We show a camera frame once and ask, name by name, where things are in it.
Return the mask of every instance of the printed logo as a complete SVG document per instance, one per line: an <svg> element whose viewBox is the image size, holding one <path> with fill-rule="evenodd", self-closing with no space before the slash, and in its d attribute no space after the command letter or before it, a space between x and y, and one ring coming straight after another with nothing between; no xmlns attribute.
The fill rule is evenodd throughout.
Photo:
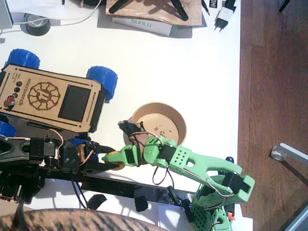
<svg viewBox="0 0 308 231"><path fill-rule="evenodd" d="M211 8L217 8L217 0L210 0L210 5Z"/></svg>
<svg viewBox="0 0 308 231"><path fill-rule="evenodd" d="M28 99L29 104L35 109L47 111L58 104L60 93L58 88L52 83L38 83L31 87Z"/></svg>

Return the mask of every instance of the hardwood floor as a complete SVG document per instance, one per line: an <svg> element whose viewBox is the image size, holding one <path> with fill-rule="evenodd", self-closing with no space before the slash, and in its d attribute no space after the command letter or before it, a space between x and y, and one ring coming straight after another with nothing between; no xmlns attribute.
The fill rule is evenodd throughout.
<svg viewBox="0 0 308 231"><path fill-rule="evenodd" d="M308 154L308 1L291 0L278 13L281 4L241 5L238 159L256 180L242 206L255 231L283 228L308 202L308 167L269 157L280 142Z"/></svg>

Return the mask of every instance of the red button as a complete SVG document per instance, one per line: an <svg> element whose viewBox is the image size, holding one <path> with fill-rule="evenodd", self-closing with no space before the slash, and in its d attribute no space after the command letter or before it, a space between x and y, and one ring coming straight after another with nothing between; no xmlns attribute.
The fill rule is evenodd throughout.
<svg viewBox="0 0 308 231"><path fill-rule="evenodd" d="M6 99L7 103L13 103L14 101L15 101L15 97L12 96L12 95L8 96L7 99Z"/></svg>
<svg viewBox="0 0 308 231"><path fill-rule="evenodd" d="M228 212L228 219L229 219L229 220L235 220L235 217L232 216L232 213L231 213L231 212Z"/></svg>

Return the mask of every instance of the tape roll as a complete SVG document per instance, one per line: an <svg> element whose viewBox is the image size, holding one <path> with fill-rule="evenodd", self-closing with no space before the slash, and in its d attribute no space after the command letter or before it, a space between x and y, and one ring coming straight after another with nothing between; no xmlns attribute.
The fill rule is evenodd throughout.
<svg viewBox="0 0 308 231"><path fill-rule="evenodd" d="M33 15L26 13L24 15L24 21L30 22L39 18L43 18L41 16ZM45 35L50 30L50 20L43 19L36 22L26 24L27 32L34 36L42 36Z"/></svg>

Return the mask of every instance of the white cable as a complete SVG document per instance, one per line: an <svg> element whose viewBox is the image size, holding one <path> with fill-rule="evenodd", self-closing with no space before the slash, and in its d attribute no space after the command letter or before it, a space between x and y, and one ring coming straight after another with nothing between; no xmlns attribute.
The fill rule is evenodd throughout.
<svg viewBox="0 0 308 231"><path fill-rule="evenodd" d="M221 196L223 196L223 197L234 196L234 193L233 193L233 192L232 192L232 194L230 194L230 195L223 195L223 194L221 194L221 193L217 190L217 188L215 188L215 187L210 183L209 179L206 179L206 181L207 181L207 183L208 183L216 192L218 192L219 195L221 195Z"/></svg>
<svg viewBox="0 0 308 231"><path fill-rule="evenodd" d="M61 144L60 144L59 147L58 147L58 149L60 149L61 146L62 146L63 143L64 143L63 136L62 136L59 132L57 132L56 130L54 130L54 129L48 129L48 131L47 131L47 136L49 136L49 131L53 131L54 133L56 133L56 134L60 137L60 139L61 139Z"/></svg>
<svg viewBox="0 0 308 231"><path fill-rule="evenodd" d="M4 138L5 140L25 140L25 141L29 141L30 138L26 138L26 137L5 137Z"/></svg>
<svg viewBox="0 0 308 231"><path fill-rule="evenodd" d="M96 9L99 7L99 5L101 4L102 0L100 0L98 2L98 4L96 5L96 7L94 8L94 10L87 16L87 17L82 17L82 18L75 18L75 19L64 19L63 21L74 21L74 20L79 20L79 19L82 19L81 21L79 22L75 22L75 23L68 23L68 24L64 24L64 25L60 25L60 26L69 26L69 25L75 25L75 24L78 24L78 23L82 23L84 21L86 21L88 18L90 18L94 12L96 11ZM33 23L33 22L37 22L37 21L41 21L41 20L45 20L45 19L52 19L52 18L39 18L39 19L35 19L33 21L29 21L29 22L20 22L20 23L14 23L14 25L21 25L21 24L30 24L30 23Z"/></svg>
<svg viewBox="0 0 308 231"><path fill-rule="evenodd" d="M87 158L85 159L85 161L82 162L82 163L79 165L79 167L82 166L82 165L84 165L84 164L89 160L89 158L92 156L93 153L94 153L94 150L92 150L92 151L89 153L89 155L87 156Z"/></svg>
<svg viewBox="0 0 308 231"><path fill-rule="evenodd" d="M47 131L47 137L49 136L49 131L53 131L54 133L56 133L59 137L60 137L60 139L61 139L61 144L59 145L59 147L56 149L56 157L58 158L61 158L61 156L59 155L59 152L60 152L60 148L61 148L61 146L64 144L64 139L63 139L63 136L59 133L59 132L57 132L56 130L54 130L54 129L48 129L48 131Z"/></svg>

